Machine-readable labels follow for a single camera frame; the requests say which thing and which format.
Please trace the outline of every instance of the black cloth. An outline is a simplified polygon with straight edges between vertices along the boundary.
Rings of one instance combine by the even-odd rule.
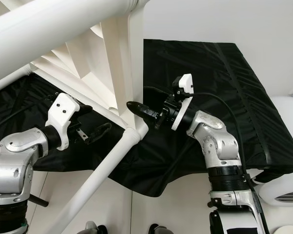
[[[186,73],[192,74],[195,92],[216,94],[232,108],[241,128],[247,168],[264,169],[257,176],[258,181],[267,182],[293,172],[293,138],[235,44],[145,40],[144,86],[171,93],[172,82]],[[35,74],[15,81],[0,91],[0,121],[55,92],[61,90]],[[144,103],[154,109],[160,108],[158,97],[149,89],[144,91]],[[50,101],[45,101],[3,124],[0,139],[14,132],[44,126],[50,105]],[[194,97],[190,107],[220,118],[237,138],[229,113],[218,101]],[[88,134],[109,122],[95,111],[79,120]],[[53,150],[37,161],[35,170],[94,170],[122,133],[123,129],[112,123],[111,131],[98,141],[90,145],[71,142],[65,151]],[[174,132],[162,125],[159,130],[150,128],[109,177],[138,193],[159,196],[173,180],[203,172],[206,167],[198,142],[185,132]]]

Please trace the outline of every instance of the robotic arm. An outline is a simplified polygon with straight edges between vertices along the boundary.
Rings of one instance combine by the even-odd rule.
[[[235,137],[227,132],[220,119],[188,108],[193,94],[191,74],[177,78],[173,92],[165,100],[161,113],[138,102],[128,102],[127,106],[155,128],[168,122],[173,130],[186,130],[201,145],[211,184],[208,206],[217,208],[209,215],[212,234],[269,234],[264,231],[257,196],[242,170]]]
[[[77,117],[92,108],[61,93],[48,111],[45,127],[32,128],[6,136],[0,141],[0,234],[24,234],[27,201],[33,176],[33,165],[52,149],[65,150],[69,138],[80,136],[90,144],[110,129],[109,123],[87,136]]]

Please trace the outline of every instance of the cable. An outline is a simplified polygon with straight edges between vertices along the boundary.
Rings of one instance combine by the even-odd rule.
[[[8,117],[4,118],[3,120],[1,120],[1,121],[0,121],[0,126],[1,126],[2,124],[4,124],[6,121],[8,121],[8,120],[10,120],[11,118],[13,118],[14,116],[18,115],[19,113],[22,113],[22,112],[28,110],[29,108],[31,108],[31,107],[33,107],[33,106],[35,106],[35,105],[40,104],[40,103],[43,102],[44,100],[46,100],[46,99],[48,99],[48,98],[53,98],[53,97],[54,97],[53,95],[45,96],[45,97],[41,98],[40,100],[38,100],[37,102],[35,102],[35,103],[33,103],[33,104],[30,104],[30,105],[28,105],[28,106],[26,106],[26,107],[24,107],[24,108],[22,108],[22,109],[20,109],[20,110],[18,110],[18,111],[16,111],[16,112],[14,112],[14,113],[11,114],[10,116],[8,116]]]
[[[243,149],[243,143],[242,143],[242,134],[241,134],[241,131],[240,131],[240,127],[239,127],[238,121],[237,121],[237,119],[235,117],[235,114],[233,113],[232,109],[226,104],[226,102],[224,100],[222,100],[217,95],[214,95],[214,94],[211,94],[211,93],[194,93],[194,94],[188,94],[188,93],[186,93],[185,94],[185,97],[187,97],[187,98],[189,98],[189,97],[195,97],[195,96],[210,96],[210,97],[213,97],[214,99],[218,100],[221,104],[223,104],[226,107],[226,109],[228,110],[228,112],[230,113],[230,115],[231,115],[231,117],[233,119],[235,128],[236,128],[236,131],[237,131],[237,135],[238,135],[240,158],[241,158],[241,164],[242,164],[242,171],[243,171],[243,173],[246,176],[246,181],[247,181],[247,183],[248,183],[248,185],[250,187],[250,190],[256,196],[257,204],[259,205],[259,208],[260,208],[260,217],[262,219],[262,223],[263,223],[263,227],[264,227],[265,233],[266,234],[269,234],[269,229],[268,229],[268,226],[267,226],[267,222],[266,222],[266,218],[265,218],[265,215],[264,215],[263,208],[262,208],[262,206],[260,204],[259,198],[257,196],[257,193],[256,193],[255,189],[254,189],[254,186],[252,184],[251,178],[248,176],[248,173],[246,171],[246,161],[245,161],[244,149]]]

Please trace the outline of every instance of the vent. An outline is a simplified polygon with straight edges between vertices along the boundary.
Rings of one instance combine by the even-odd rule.
[[[293,202],[293,193],[285,194],[276,198],[280,202]]]

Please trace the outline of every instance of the white floor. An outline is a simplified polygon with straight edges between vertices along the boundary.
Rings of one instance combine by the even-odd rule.
[[[29,234],[42,234],[90,174],[91,171],[35,172],[32,193],[50,204],[47,208],[29,204]],[[107,179],[63,233],[76,234],[88,220],[93,220],[97,225],[106,225],[109,234],[147,234],[152,223],[167,226],[175,234],[208,234],[209,213],[213,210],[207,207],[208,192],[206,174],[179,178],[159,198],[132,193]],[[293,225],[293,207],[262,205],[271,233]]]

